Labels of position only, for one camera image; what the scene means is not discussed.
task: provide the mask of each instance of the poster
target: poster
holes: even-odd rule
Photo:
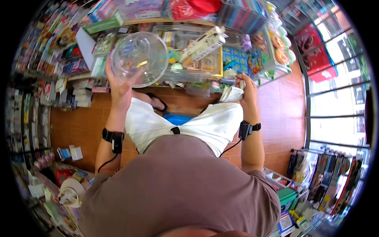
[[[322,82],[337,77],[338,73],[334,67],[327,68],[333,65],[333,61],[323,45],[323,39],[317,28],[310,24],[299,32],[298,36],[300,37],[296,38],[296,44],[299,47],[300,54],[308,52],[303,57],[308,75],[322,71],[322,73],[310,76],[309,79],[315,82]]]

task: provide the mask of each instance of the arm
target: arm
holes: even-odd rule
[[[130,107],[132,101],[132,87],[131,84],[135,81],[136,78],[140,75],[137,73],[133,76],[128,83],[121,83],[112,73],[110,66],[110,58],[106,60],[105,74],[108,77],[109,84],[111,86],[111,96],[112,96],[112,105],[111,111],[109,113],[108,120],[106,122],[105,128],[110,132],[124,132],[126,113]],[[110,142],[101,139],[99,148],[96,154],[95,161],[95,174],[99,167],[101,167],[105,162],[113,159],[116,154],[112,152],[112,144]],[[117,157],[104,165],[100,169],[100,173],[103,173],[108,176],[115,174],[117,169],[120,168],[121,154],[118,154]]]
[[[245,93],[240,104],[243,109],[243,119],[251,125],[260,123],[257,105],[257,86],[245,73],[236,76],[236,85],[239,87],[240,81],[245,81]],[[253,131],[241,146],[242,170],[250,172],[252,170],[263,171],[265,162],[265,151],[263,149],[261,131]]]

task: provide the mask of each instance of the white shorts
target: white shorts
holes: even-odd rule
[[[154,139],[162,135],[172,135],[171,129],[179,127],[180,134],[201,139],[219,157],[233,140],[242,119],[241,105],[227,102],[208,105],[199,116],[181,126],[175,126],[156,114],[151,104],[132,98],[126,114],[125,131],[141,154]]]

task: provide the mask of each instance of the tiled floor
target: tiled floor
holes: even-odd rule
[[[292,148],[301,148],[305,140],[305,99],[300,67],[291,66],[293,73],[270,82],[258,89],[258,105],[262,124],[265,166],[285,174]],[[139,92],[153,92],[168,105],[169,112],[198,115],[217,96],[210,99],[193,97],[182,89],[149,87]],[[96,93],[92,97],[91,108],[78,108],[63,112],[53,108],[51,114],[52,146],[66,148],[81,146],[83,159],[72,164],[94,172],[97,147],[101,131],[105,126],[111,106],[111,95]],[[237,142],[237,134],[228,147]],[[241,167],[241,145],[227,151],[222,157]],[[125,138],[122,151],[122,167],[136,158],[138,153],[134,143]]]

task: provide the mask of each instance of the gray t-shirt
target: gray t-shirt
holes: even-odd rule
[[[157,138],[117,174],[98,174],[80,208],[86,237],[152,237],[193,226],[267,236],[280,202],[261,171],[244,173],[200,139]]]

